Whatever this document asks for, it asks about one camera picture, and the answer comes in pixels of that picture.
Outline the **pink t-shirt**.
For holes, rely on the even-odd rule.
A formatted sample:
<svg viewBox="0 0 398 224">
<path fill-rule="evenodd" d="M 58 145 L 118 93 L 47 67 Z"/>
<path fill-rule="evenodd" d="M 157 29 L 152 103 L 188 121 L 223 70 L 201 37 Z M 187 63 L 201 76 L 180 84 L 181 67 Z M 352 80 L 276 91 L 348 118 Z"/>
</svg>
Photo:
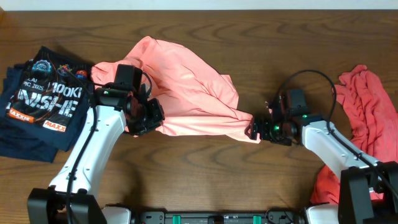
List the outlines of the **pink t-shirt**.
<svg viewBox="0 0 398 224">
<path fill-rule="evenodd" d="M 226 135 L 252 142 L 244 131 L 252 115 L 238 110 L 239 95 L 229 75 L 218 73 L 190 49 L 173 42 L 144 37 L 120 61 L 100 62 L 92 80 L 113 82 L 118 65 L 143 72 L 151 98 L 158 99 L 165 119 L 157 130 L 169 136 Z"/>
</svg>

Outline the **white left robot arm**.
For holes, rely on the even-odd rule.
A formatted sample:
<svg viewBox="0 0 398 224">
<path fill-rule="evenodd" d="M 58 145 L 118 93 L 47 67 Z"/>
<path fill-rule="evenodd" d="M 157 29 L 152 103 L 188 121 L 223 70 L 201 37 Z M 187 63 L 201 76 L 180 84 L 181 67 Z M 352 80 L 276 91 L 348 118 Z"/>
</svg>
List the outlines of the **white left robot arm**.
<svg viewBox="0 0 398 224">
<path fill-rule="evenodd" d="M 104 168 L 124 132 L 142 136 L 158 128 L 164 111 L 147 90 L 108 83 L 90 98 L 84 127 L 60 172 L 46 189 L 32 189 L 27 200 L 31 223 L 135 223 L 123 205 L 97 202 Z"/>
</svg>

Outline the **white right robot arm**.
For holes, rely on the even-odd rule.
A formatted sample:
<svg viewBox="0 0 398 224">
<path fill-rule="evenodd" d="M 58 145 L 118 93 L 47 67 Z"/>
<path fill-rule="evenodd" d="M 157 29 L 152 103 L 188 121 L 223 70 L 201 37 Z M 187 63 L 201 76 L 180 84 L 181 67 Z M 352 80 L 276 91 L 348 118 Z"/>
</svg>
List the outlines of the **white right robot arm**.
<svg viewBox="0 0 398 224">
<path fill-rule="evenodd" d="M 296 223 L 397 223 L 397 162 L 381 162 L 361 151 L 333 123 L 307 115 L 278 123 L 253 119 L 244 132 L 252 140 L 284 146 L 297 141 L 340 181 L 338 204 L 308 207 Z"/>
</svg>

